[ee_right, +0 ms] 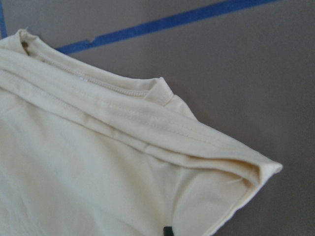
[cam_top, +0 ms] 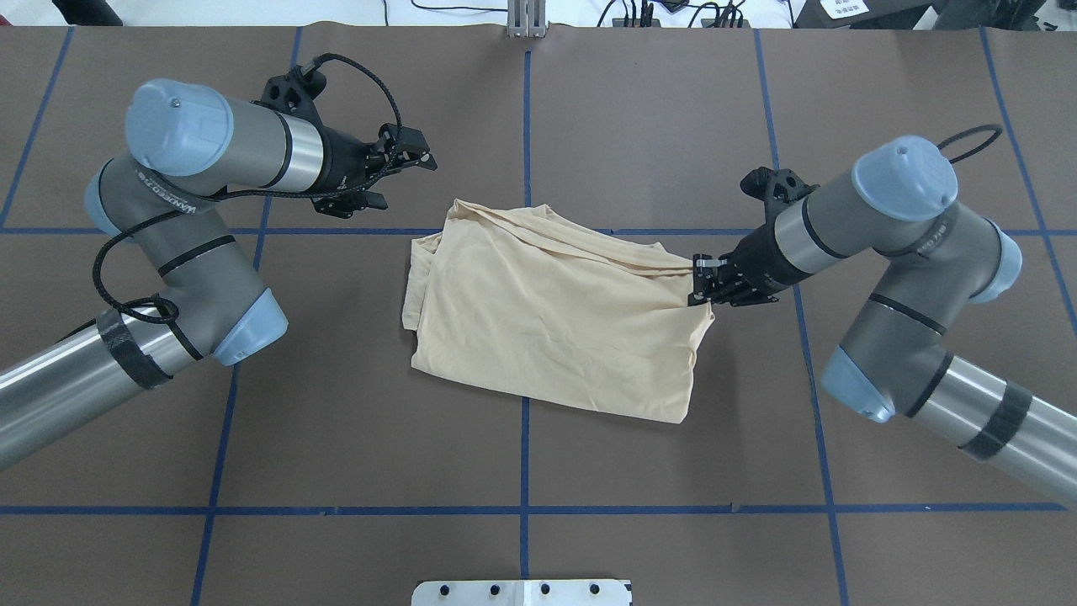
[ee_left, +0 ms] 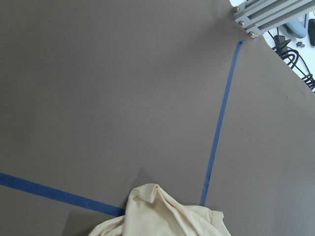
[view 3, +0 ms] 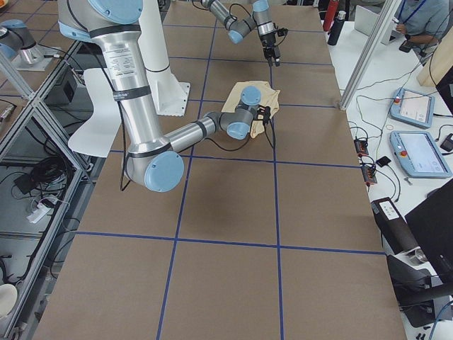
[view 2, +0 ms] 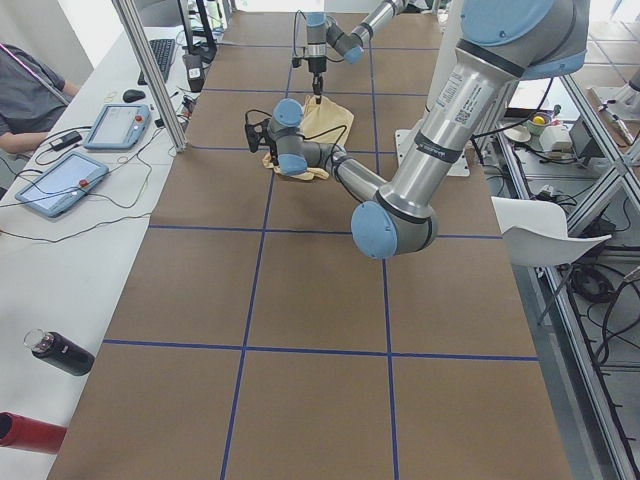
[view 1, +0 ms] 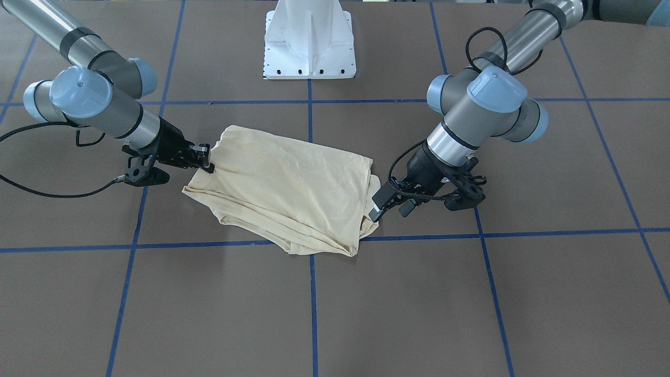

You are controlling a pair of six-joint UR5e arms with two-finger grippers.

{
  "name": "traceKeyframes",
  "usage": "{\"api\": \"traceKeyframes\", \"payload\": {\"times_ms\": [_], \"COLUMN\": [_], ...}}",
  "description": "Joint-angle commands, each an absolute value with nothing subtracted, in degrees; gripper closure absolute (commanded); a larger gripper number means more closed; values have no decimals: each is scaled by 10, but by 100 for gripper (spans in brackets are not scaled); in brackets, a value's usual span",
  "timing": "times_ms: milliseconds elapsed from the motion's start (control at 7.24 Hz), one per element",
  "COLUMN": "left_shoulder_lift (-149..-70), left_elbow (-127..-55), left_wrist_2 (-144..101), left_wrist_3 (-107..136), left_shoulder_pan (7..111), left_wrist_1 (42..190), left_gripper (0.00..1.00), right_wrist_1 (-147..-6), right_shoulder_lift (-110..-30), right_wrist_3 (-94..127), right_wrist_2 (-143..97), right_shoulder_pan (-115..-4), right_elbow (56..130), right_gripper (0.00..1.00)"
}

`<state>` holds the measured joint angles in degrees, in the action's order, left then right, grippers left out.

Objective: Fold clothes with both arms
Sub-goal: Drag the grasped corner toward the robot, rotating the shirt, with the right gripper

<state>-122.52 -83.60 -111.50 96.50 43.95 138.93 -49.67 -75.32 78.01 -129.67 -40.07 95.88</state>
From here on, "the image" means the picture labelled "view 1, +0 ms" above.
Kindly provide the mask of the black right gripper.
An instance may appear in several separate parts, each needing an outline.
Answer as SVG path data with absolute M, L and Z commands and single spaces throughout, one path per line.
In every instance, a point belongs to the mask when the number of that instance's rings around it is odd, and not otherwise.
M 156 138 L 142 148 L 124 145 L 122 151 L 130 155 L 125 169 L 124 183 L 135 187 L 161 185 L 169 182 L 170 175 L 155 164 L 172 165 L 180 169 L 201 169 L 213 174 L 215 165 L 209 160 L 210 144 L 194 145 L 184 138 L 177 127 L 158 117 L 160 127 Z

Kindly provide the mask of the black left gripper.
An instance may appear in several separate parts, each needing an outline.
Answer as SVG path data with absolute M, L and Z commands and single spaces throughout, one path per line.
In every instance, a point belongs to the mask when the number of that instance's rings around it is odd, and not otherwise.
M 395 178 L 395 165 L 409 153 L 412 156 L 407 161 L 405 177 Z M 368 216 L 377 223 L 396 206 L 402 217 L 407 217 L 414 208 L 430 201 L 441 201 L 450 212 L 474 208 L 486 198 L 486 177 L 472 174 L 477 164 L 477 157 L 469 156 L 463 165 L 453 167 L 439 160 L 426 141 L 416 143 L 393 162 L 387 182 L 372 196 L 373 207 Z

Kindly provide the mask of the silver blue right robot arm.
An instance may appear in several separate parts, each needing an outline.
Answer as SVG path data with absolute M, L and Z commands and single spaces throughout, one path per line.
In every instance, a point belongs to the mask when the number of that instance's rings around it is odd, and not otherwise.
M 122 141 L 128 164 L 114 182 L 165 184 L 170 176 L 156 164 L 215 171 L 208 144 L 188 141 L 139 102 L 158 85 L 147 61 L 124 58 L 56 2 L 2 1 L 2 8 L 70 63 L 55 79 L 32 83 L 24 92 L 24 107 L 39 126 L 94 127 Z

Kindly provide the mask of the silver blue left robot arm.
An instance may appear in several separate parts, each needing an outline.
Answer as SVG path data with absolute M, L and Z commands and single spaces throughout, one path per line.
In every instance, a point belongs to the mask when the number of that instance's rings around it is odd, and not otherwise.
M 545 107 L 528 96 L 517 74 L 534 65 L 546 45 L 584 20 L 668 26 L 668 1 L 534 1 L 506 33 L 488 28 L 498 41 L 475 57 L 466 50 L 459 74 L 435 77 L 427 103 L 442 120 L 409 148 L 407 174 L 392 172 L 375 195 L 369 213 L 378 222 L 393 207 L 407 216 L 423 203 L 441 201 L 451 212 L 485 199 L 486 177 L 474 175 L 476 151 L 489 138 L 527 143 L 548 127 Z

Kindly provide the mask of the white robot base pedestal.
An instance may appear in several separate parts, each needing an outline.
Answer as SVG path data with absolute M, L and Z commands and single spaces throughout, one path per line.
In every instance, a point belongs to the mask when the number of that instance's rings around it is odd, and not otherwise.
M 339 1 L 279 1 L 265 15 L 263 78 L 356 76 L 352 15 Z

